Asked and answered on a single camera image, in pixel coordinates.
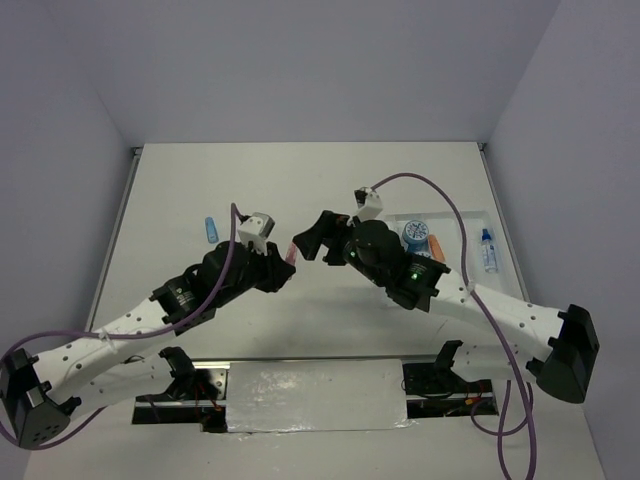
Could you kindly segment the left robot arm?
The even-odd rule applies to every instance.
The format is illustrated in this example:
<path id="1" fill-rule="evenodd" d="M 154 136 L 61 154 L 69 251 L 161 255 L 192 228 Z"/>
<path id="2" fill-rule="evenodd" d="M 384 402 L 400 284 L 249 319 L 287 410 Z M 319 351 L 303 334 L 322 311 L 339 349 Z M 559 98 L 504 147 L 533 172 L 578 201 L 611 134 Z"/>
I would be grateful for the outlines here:
<path id="1" fill-rule="evenodd" d="M 272 242 L 260 253 L 225 241 L 99 330 L 68 331 L 64 345 L 36 354 L 18 342 L 1 361 L 10 422 L 2 435 L 18 448 L 43 450 L 68 440 L 64 431 L 75 419 L 91 421 L 128 398 L 216 402 L 223 394 L 216 377 L 197 369 L 172 340 L 250 290 L 278 292 L 295 271 Z"/>

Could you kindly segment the blue paint jar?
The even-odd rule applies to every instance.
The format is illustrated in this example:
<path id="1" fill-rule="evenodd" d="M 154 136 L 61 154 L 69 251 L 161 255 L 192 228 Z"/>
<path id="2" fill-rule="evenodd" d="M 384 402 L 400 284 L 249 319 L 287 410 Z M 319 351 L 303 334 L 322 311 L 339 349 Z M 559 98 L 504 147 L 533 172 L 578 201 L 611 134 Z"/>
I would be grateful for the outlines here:
<path id="1" fill-rule="evenodd" d="M 428 250 L 428 226 L 421 220 L 409 220 L 403 227 L 401 238 L 410 253 Z"/>

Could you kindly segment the blue highlighter cap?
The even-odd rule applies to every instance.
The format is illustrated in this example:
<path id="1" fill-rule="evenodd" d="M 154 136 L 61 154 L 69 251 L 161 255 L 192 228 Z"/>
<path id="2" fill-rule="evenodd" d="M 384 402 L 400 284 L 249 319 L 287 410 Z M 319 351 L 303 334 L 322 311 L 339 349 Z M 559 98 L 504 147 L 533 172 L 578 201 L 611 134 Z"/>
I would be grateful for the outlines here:
<path id="1" fill-rule="evenodd" d="M 206 239 L 210 244 L 216 244 L 219 241 L 215 220 L 212 217 L 206 217 L 204 221 Z"/>

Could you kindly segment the orange highlighter cap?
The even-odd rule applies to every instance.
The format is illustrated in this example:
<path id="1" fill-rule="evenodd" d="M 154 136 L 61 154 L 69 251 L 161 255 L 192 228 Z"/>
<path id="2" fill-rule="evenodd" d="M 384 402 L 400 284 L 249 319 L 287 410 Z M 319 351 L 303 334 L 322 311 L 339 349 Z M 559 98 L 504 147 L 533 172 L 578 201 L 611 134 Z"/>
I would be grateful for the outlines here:
<path id="1" fill-rule="evenodd" d="M 435 235 L 431 234 L 428 236 L 428 244 L 432 258 L 440 263 L 445 263 L 446 257 Z"/>

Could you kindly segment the clear blue spray bottle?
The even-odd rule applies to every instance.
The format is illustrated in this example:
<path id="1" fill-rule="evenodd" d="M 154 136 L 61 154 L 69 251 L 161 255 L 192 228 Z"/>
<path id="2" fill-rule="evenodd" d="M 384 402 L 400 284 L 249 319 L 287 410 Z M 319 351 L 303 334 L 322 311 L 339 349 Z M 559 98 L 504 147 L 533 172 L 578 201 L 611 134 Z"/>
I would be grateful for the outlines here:
<path id="1" fill-rule="evenodd" d="M 497 273 L 498 262 L 496 257 L 495 245 L 490 231 L 486 228 L 482 229 L 481 247 L 484 270 L 487 273 Z"/>

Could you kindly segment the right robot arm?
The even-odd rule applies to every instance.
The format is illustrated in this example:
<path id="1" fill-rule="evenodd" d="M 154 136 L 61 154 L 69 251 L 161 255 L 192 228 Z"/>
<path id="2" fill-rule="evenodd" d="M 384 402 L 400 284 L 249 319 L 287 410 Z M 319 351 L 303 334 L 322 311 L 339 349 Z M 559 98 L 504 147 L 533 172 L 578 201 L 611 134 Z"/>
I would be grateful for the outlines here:
<path id="1" fill-rule="evenodd" d="M 350 265 L 407 310 L 502 333 L 512 353 L 482 349 L 479 361 L 463 341 L 446 342 L 434 369 L 442 389 L 457 391 L 467 381 L 507 379 L 518 368 L 558 400 L 585 401 L 600 350 L 588 310 L 577 305 L 566 310 L 543 307 L 483 285 L 469 286 L 445 264 L 406 251 L 398 234 L 381 220 L 351 222 L 346 215 L 323 211 L 293 242 L 306 260 L 315 259 L 325 247 L 326 264 Z"/>

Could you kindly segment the pink highlighter cap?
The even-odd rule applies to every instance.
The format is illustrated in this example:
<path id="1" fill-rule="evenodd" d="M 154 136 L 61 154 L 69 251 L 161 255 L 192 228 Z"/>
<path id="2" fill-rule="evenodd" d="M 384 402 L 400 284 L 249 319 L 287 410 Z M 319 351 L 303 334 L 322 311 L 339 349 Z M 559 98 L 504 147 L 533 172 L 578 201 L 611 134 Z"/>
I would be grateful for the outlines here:
<path id="1" fill-rule="evenodd" d="M 297 256 L 298 256 L 298 248 L 293 242 L 291 242 L 286 252 L 285 261 L 289 265 L 295 266 L 297 261 Z"/>

